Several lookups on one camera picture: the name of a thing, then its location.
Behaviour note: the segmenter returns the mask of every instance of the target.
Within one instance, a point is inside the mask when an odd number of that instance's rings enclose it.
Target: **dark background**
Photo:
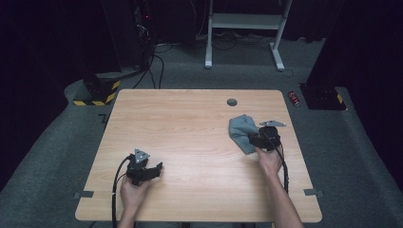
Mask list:
[[[180,39],[183,32],[180,28],[199,31],[203,0],[193,1],[197,17],[188,13],[192,10],[189,1],[169,1],[188,6],[180,8],[186,11],[183,14],[170,13],[178,7],[169,7],[167,2],[160,2],[161,6],[167,5],[166,17],[176,15],[177,18],[171,19],[185,26],[172,28],[172,22],[162,25],[160,20],[164,36]],[[216,1],[215,9],[248,13],[276,10],[262,7],[264,1],[253,1],[253,5],[249,1],[240,2]],[[308,42],[328,38],[319,55],[325,58],[325,63],[316,66],[317,73],[323,72],[325,79],[334,72],[324,69],[336,66],[339,73],[335,86],[348,88],[376,151],[403,189],[403,175],[398,167],[402,161],[399,132],[403,123],[400,120],[403,20],[399,15],[402,4],[394,0],[346,1],[340,11],[343,2],[294,0],[283,38],[306,37]],[[77,67],[79,57],[71,48],[75,36],[69,23],[62,1],[16,0],[2,1],[0,5],[2,188],[40,134],[66,107],[65,87],[83,78]],[[204,22],[201,34],[206,33],[206,26]],[[85,57],[98,54],[86,52]]]

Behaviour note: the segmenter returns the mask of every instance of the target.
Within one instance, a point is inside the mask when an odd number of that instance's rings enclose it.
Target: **wooden table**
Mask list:
[[[230,106],[228,99],[238,104]],[[272,221],[266,182],[254,153],[245,155],[230,139],[229,120],[246,114],[276,120],[289,169],[290,197],[302,221],[321,212],[282,94],[275,90],[123,89],[109,118],[76,218],[111,220],[111,192],[122,160],[139,148],[151,155],[147,167],[163,162],[137,220]],[[282,180],[282,169],[278,173]],[[117,196],[117,218],[123,207]]]

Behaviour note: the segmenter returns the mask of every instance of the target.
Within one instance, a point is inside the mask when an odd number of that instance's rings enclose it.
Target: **metal bracket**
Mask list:
[[[285,126],[285,123],[280,123],[277,121],[260,122],[259,124],[264,126]]]
[[[134,149],[134,156],[136,158],[136,163],[141,163],[142,161],[150,157],[149,154],[145,153],[143,150]]]
[[[305,193],[305,196],[317,196],[317,198],[321,198],[321,197],[325,196],[322,191],[316,190],[315,188],[304,189],[303,191]]]

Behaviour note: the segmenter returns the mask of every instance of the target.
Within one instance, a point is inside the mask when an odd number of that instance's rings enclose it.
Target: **wrist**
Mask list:
[[[265,173],[266,179],[269,183],[276,183],[276,182],[280,182],[279,177],[278,177],[278,173],[274,173],[274,172],[266,172]]]

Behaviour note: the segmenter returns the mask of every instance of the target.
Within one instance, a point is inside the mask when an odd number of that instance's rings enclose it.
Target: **black device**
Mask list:
[[[279,152],[278,147],[282,144],[278,130],[275,126],[264,126],[259,128],[259,133],[249,136],[249,143],[258,148],[264,148],[267,151],[276,150],[281,158],[282,167],[284,170],[284,189],[288,193],[288,168],[285,163],[284,156]]]
[[[118,188],[118,176],[124,163],[129,160],[130,163],[127,166],[127,171],[124,175],[131,179],[131,183],[140,186],[144,181],[158,178],[161,175],[161,169],[163,169],[163,163],[160,162],[154,168],[145,168],[148,163],[149,154],[143,152],[142,150],[135,149],[134,154],[127,156],[119,165],[116,171],[115,180],[112,187],[112,226],[114,228],[118,227],[116,220],[116,189]]]
[[[258,148],[265,148],[267,151],[275,150],[281,145],[278,130],[274,126],[259,128],[259,133],[249,136],[249,143]]]
[[[131,156],[130,163],[127,166],[126,176],[131,179],[131,183],[136,186],[142,185],[144,181],[158,178],[163,169],[163,163],[160,162],[154,168],[145,168],[148,163],[149,155],[136,149],[135,155]]]

